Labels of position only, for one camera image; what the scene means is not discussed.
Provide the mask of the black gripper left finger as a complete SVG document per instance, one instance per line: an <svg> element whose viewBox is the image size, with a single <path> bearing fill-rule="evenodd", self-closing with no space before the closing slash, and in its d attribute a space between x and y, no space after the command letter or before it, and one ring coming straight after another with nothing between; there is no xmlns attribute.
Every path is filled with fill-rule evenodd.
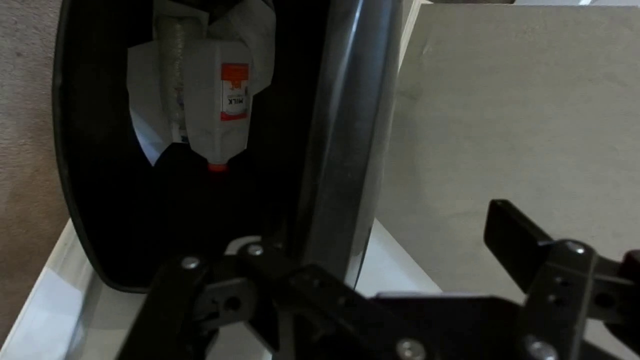
<svg viewBox="0 0 640 360"><path fill-rule="evenodd" d="M234 257L167 260L116 360L207 360L223 332L245 325L275 360L375 354L348 314L365 298L319 266L251 244Z"/></svg>

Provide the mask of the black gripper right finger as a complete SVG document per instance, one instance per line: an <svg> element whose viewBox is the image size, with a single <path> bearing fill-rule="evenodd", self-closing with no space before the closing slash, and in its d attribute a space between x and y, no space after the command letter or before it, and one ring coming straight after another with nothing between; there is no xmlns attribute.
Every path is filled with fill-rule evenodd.
<svg viewBox="0 0 640 360"><path fill-rule="evenodd" d="M610 260L586 242L555 241L510 200L489 204L485 244L526 295L521 360L615 360L585 341L591 321L640 354L640 251Z"/></svg>

